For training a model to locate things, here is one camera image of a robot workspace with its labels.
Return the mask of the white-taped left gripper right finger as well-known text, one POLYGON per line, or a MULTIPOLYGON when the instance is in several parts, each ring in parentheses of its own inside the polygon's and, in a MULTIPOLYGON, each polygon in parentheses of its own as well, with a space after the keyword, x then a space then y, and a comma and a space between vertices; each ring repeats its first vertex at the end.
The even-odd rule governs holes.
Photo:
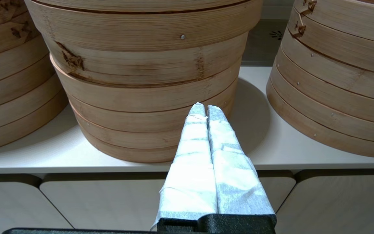
POLYGON ((222 109, 209 105, 207 117, 218 213, 275 215, 258 173, 222 109))

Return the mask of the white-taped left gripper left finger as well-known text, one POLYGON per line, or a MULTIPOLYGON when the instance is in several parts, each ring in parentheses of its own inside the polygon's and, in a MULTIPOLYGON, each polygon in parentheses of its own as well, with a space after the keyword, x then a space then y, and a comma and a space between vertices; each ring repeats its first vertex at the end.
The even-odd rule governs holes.
POLYGON ((175 158, 159 194, 152 229, 162 218, 198 220, 217 213, 214 166, 202 103, 194 104, 185 119, 175 158))

